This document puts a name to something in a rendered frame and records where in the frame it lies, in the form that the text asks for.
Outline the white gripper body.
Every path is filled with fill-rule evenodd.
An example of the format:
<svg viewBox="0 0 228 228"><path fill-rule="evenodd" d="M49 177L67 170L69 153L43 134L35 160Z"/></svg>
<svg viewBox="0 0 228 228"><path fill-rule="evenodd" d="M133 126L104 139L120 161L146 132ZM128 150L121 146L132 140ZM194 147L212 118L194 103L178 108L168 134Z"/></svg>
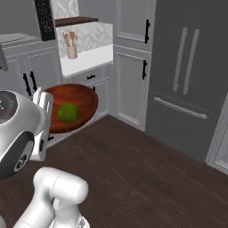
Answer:
<svg viewBox="0 0 228 228"><path fill-rule="evenodd" d="M43 130L49 131L53 111L53 96L38 87L33 96L33 104L35 109L32 114L34 134L39 134Z"/></svg>

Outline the green lime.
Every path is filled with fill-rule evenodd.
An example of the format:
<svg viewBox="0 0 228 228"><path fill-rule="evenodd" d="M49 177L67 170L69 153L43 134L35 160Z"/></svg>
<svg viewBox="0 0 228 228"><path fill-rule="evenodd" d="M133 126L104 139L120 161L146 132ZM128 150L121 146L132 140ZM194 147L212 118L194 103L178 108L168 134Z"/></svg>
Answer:
<svg viewBox="0 0 228 228"><path fill-rule="evenodd" d="M72 123L77 120L79 109L73 103L64 103L56 111L57 117L65 123Z"/></svg>

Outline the brown wooden bowl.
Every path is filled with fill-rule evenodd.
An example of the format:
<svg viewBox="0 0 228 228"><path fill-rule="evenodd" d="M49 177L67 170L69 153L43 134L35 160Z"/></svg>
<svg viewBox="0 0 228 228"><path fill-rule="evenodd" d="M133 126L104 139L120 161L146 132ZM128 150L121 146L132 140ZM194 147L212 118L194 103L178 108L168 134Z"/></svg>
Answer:
<svg viewBox="0 0 228 228"><path fill-rule="evenodd" d="M51 119L51 134L62 134L76 130L87 123L98 108L98 95L90 87L80 84L62 84L46 89L53 96L53 113ZM57 109L64 103L78 106L79 113L76 121L62 122L57 117Z"/></svg>

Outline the beige utensil pot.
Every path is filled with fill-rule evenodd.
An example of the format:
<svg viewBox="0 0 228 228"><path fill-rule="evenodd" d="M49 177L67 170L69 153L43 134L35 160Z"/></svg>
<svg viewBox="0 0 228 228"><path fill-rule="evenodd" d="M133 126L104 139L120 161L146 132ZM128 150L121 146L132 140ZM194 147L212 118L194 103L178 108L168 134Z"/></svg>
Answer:
<svg viewBox="0 0 228 228"><path fill-rule="evenodd" d="M75 45L67 47L68 58L74 60L77 58L77 47Z"/></svg>

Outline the wooden spatula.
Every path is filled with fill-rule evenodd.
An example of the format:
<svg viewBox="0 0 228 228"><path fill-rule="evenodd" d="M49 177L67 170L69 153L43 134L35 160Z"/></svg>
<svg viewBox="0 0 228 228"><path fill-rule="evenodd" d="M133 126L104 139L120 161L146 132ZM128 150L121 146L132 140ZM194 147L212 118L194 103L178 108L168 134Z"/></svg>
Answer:
<svg viewBox="0 0 228 228"><path fill-rule="evenodd" d="M64 41L65 41L65 44L67 45L67 47L70 47L70 44L69 44L69 35L68 34L65 34L64 32L62 34L63 34L63 38L64 38Z"/></svg>

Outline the wooden spoon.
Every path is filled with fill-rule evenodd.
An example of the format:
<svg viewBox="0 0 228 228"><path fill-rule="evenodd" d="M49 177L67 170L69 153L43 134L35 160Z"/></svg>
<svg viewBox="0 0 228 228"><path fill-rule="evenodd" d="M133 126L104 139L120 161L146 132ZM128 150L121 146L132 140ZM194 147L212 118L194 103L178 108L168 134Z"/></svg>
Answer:
<svg viewBox="0 0 228 228"><path fill-rule="evenodd" d="M72 41L72 46L76 46L76 45L75 45L75 38L76 38L75 32L70 31L70 32L69 32L69 36L70 36L70 39L71 39L71 41Z"/></svg>

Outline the tall white cupboard run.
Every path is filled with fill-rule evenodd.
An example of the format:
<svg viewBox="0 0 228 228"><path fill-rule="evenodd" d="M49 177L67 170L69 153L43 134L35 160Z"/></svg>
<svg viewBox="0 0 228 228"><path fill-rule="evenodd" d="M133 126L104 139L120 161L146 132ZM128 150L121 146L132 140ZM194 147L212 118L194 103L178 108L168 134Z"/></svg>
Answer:
<svg viewBox="0 0 228 228"><path fill-rule="evenodd" d="M143 131L157 0L114 0L114 115Z"/></svg>

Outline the black speckled panel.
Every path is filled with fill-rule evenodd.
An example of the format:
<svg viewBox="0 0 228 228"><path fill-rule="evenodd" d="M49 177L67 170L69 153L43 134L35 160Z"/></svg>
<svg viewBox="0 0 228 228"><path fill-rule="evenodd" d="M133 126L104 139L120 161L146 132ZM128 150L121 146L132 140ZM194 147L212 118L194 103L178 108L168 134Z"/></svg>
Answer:
<svg viewBox="0 0 228 228"><path fill-rule="evenodd" d="M34 0L37 10L38 24L43 41L55 39L53 15L50 0Z"/></svg>

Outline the brown wooden shelf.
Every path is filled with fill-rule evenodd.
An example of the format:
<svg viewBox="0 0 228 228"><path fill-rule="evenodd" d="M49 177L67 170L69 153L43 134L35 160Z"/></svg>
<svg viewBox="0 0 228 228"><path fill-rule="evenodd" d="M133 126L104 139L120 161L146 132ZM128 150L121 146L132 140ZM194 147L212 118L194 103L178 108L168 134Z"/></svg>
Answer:
<svg viewBox="0 0 228 228"><path fill-rule="evenodd" d="M66 27L66 26L95 22L95 21L97 21L96 18L77 16L77 17L56 19L54 23L55 23L55 27L59 28L59 27Z"/></svg>

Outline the grey fridge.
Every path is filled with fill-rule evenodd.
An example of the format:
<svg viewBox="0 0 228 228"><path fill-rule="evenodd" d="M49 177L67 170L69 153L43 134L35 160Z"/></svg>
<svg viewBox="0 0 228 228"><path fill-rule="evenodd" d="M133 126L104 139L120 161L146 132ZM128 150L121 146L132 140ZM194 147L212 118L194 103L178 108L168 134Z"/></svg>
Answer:
<svg viewBox="0 0 228 228"><path fill-rule="evenodd" d="M228 0L158 0L146 134L205 161L228 94Z"/></svg>

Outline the white cupboard panel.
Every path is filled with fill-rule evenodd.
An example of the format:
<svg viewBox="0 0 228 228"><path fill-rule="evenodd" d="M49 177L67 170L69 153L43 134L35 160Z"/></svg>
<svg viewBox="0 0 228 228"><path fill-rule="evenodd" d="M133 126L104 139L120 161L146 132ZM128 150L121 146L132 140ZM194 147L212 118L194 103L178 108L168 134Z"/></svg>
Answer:
<svg viewBox="0 0 228 228"><path fill-rule="evenodd" d="M228 94L210 144L206 163L228 175Z"/></svg>

